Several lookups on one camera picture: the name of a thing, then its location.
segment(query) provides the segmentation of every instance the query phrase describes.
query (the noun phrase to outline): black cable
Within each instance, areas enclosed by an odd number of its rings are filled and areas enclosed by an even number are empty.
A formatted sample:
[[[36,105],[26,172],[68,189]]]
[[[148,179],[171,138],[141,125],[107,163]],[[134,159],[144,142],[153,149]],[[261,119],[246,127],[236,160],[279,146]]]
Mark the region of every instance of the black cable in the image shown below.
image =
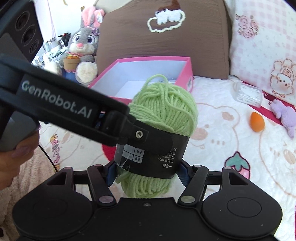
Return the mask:
[[[50,163],[53,165],[55,171],[58,172],[58,170],[57,170],[55,164],[52,162],[52,160],[50,159],[50,157],[48,156],[48,154],[45,152],[45,150],[41,147],[40,144],[39,144],[38,146],[39,146],[39,148],[43,151],[43,153],[46,155],[46,157],[48,158],[48,160],[50,161]]]

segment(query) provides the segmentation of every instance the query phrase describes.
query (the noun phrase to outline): round pad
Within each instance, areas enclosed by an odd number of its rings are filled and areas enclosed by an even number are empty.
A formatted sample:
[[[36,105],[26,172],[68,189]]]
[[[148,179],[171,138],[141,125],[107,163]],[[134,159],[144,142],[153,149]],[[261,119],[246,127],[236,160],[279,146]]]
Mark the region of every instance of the round pad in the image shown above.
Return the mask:
[[[27,194],[16,203],[12,215],[20,233],[32,239],[64,239],[89,221],[92,205],[82,194],[52,186],[44,193]]]
[[[228,210],[239,217],[251,218],[261,212],[261,205],[250,198],[234,198],[227,203]]]

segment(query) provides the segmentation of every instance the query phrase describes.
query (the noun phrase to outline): embroidered cloud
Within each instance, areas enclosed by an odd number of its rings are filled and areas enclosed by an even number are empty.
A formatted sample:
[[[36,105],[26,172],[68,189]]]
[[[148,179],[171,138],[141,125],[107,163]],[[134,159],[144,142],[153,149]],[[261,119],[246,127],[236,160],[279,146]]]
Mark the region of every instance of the embroidered cloud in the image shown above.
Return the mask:
[[[155,17],[150,18],[147,21],[147,26],[149,31],[152,33],[163,33],[165,31],[179,28],[185,18],[186,15],[180,9],[178,1],[172,0],[172,4],[170,6],[159,8],[155,12]]]

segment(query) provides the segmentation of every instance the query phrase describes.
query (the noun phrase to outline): fingernail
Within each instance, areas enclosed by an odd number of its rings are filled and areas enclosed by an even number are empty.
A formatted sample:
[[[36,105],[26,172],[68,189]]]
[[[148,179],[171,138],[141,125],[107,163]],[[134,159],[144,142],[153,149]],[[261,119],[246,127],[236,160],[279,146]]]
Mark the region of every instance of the fingernail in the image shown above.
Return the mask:
[[[27,155],[30,152],[30,150],[31,149],[28,146],[20,147],[13,152],[11,157],[16,158],[16,157],[21,157],[21,156]]]

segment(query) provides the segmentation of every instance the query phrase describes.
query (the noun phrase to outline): bed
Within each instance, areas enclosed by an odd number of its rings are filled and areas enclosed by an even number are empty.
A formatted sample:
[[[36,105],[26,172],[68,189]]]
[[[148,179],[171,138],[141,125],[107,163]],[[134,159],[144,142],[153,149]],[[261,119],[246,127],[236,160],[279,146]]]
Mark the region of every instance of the bed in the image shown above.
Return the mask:
[[[285,128],[268,115],[270,98],[267,94],[264,94],[262,108],[257,110],[233,99],[238,81],[233,76],[227,80],[195,78],[192,95],[199,112],[198,125],[189,140],[184,160],[215,171],[231,166],[250,179],[282,207],[283,219],[275,236],[281,241],[293,241],[296,143],[287,135]],[[253,111],[263,115],[266,126],[262,132],[256,133],[249,126]],[[114,148],[52,124],[41,123],[40,134],[42,147],[58,168],[71,166],[75,171],[85,170],[90,165],[108,163],[115,152]],[[218,188],[208,187],[206,196],[218,191]],[[126,197],[120,185],[113,184],[110,189],[117,201]],[[170,192],[164,197],[176,199],[183,190],[181,182],[175,179]],[[77,186],[77,191],[90,198],[87,186]]]

